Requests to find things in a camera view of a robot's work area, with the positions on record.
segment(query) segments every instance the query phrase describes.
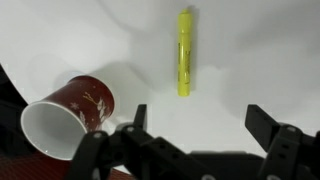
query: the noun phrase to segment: cup rim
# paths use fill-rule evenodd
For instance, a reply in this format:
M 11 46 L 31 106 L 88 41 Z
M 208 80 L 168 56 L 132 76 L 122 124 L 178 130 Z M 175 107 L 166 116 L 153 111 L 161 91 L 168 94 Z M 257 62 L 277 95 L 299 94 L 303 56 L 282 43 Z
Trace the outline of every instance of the cup rim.
M 56 107 L 59 107 L 63 110 L 65 110 L 67 113 L 69 113 L 71 116 L 73 116 L 77 122 L 81 125 L 82 129 L 84 130 L 84 133 L 87 134 L 88 133 L 88 130 L 86 129 L 86 127 L 84 126 L 84 124 L 81 122 L 81 120 L 71 111 L 69 110 L 68 108 L 58 104 L 58 103 L 54 103 L 54 102 L 50 102 L 50 101 L 46 101 L 46 100 L 41 100 L 41 101 L 35 101 L 33 103 L 30 103 L 26 108 L 24 108 L 24 110 L 22 111 L 22 114 L 21 114 L 21 117 L 20 117 L 20 124 L 21 124 L 21 128 L 22 128 L 22 131 L 24 133 L 24 135 L 26 136 L 26 138 L 28 139 L 28 141 L 33 145 L 33 147 L 35 147 L 36 149 L 38 149 L 40 152 L 42 152 L 43 154 L 49 156 L 49 157 L 52 157 L 54 159 L 59 159 L 59 160 L 66 160 L 66 161 L 69 161 L 69 160 L 72 160 L 73 157 L 70 157 L 70 158 L 61 158 L 61 157 L 56 157 L 56 156 L 53 156 L 51 154 L 48 154 L 46 152 L 44 152 L 42 149 L 38 148 L 38 146 L 36 146 L 34 144 L 33 141 L 31 141 L 31 139 L 29 138 L 29 135 L 28 133 L 26 133 L 25 131 L 25 127 L 24 127 L 24 119 L 23 118 L 25 116 L 25 113 L 26 113 L 26 110 L 28 110 L 29 108 L 32 108 L 32 106 L 34 105 L 38 105 L 38 104 L 47 104 L 47 105 L 53 105 L 53 106 L 56 106 Z

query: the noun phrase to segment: yellow highlighter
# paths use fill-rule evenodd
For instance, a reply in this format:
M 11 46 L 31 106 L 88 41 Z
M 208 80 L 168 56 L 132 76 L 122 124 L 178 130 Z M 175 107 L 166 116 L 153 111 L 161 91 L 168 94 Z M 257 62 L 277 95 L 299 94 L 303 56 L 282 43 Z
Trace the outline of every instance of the yellow highlighter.
M 192 15 L 188 9 L 184 9 L 179 14 L 178 29 L 178 94 L 179 96 L 189 96 Z

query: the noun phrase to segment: cup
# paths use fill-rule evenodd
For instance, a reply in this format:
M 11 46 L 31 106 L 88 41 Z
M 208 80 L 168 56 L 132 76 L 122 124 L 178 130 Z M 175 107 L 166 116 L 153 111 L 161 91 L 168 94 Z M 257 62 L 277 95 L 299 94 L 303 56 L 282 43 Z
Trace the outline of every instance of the cup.
M 21 126 L 42 153 L 71 160 L 87 132 L 101 130 L 114 110 L 109 88 L 96 78 L 78 76 L 22 112 Z

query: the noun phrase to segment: highlighter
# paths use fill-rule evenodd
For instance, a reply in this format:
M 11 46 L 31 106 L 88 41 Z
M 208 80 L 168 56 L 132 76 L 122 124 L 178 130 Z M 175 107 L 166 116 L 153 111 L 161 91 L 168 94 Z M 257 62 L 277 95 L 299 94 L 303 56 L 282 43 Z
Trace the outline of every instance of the highlighter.
M 184 9 L 178 16 L 178 95 L 190 94 L 190 53 L 192 15 Z

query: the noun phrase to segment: white table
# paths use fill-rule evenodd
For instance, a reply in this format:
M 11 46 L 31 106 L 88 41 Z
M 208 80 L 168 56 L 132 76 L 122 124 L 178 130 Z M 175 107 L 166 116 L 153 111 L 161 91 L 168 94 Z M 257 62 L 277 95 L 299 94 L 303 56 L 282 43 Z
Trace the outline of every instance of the white table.
M 176 90 L 176 17 L 192 6 L 192 92 Z M 0 62 L 28 103 L 79 74 L 116 94 L 108 132 L 148 104 L 148 132 L 192 150 L 264 152 L 248 104 L 320 129 L 316 0 L 10 0 L 0 2 Z

